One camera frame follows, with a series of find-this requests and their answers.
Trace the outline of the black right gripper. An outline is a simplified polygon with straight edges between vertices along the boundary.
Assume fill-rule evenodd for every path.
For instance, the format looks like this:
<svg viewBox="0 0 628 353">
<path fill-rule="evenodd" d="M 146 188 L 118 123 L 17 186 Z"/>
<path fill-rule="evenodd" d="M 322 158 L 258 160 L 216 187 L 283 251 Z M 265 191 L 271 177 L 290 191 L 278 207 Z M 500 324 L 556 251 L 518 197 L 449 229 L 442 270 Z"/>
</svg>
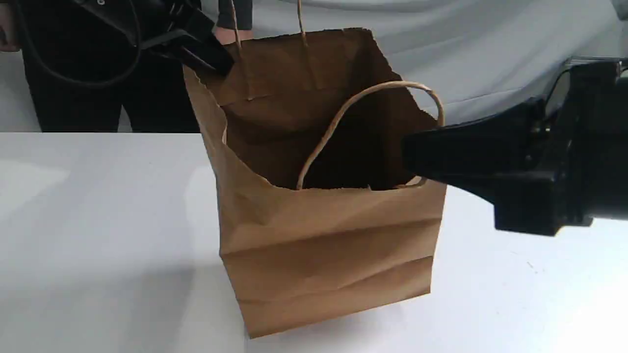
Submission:
<svg viewBox="0 0 628 353">
<path fill-rule="evenodd" d="M 554 236 L 626 220 L 626 71 L 620 59 L 578 59 L 538 98 L 405 136 L 403 166 L 492 203 L 497 230 Z M 535 188 L 509 188 L 534 166 Z"/>
</svg>

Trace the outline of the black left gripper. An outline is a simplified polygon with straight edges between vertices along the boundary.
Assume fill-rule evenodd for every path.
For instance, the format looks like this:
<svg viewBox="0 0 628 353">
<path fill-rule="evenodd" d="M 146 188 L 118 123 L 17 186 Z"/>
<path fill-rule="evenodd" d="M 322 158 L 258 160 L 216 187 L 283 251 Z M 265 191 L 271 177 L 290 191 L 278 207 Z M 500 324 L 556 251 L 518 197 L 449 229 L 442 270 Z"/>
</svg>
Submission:
<svg viewBox="0 0 628 353">
<path fill-rule="evenodd" d="M 231 54 L 214 36 L 214 22 L 186 0 L 75 0 L 74 4 L 122 33 L 130 44 L 194 70 L 226 76 Z"/>
</svg>

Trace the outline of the person's bare hand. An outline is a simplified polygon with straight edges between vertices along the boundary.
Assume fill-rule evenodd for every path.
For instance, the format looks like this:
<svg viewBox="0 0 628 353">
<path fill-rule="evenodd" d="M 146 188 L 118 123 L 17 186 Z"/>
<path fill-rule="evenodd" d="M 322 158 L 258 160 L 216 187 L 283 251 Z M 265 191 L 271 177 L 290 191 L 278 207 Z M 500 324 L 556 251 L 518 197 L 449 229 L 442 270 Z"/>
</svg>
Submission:
<svg viewBox="0 0 628 353">
<path fill-rule="evenodd" d="M 226 27 L 217 26 L 214 30 L 215 37 L 222 45 L 228 45 L 237 41 L 237 36 L 241 41 L 253 39 L 253 32 L 251 30 L 236 30 Z"/>
</svg>

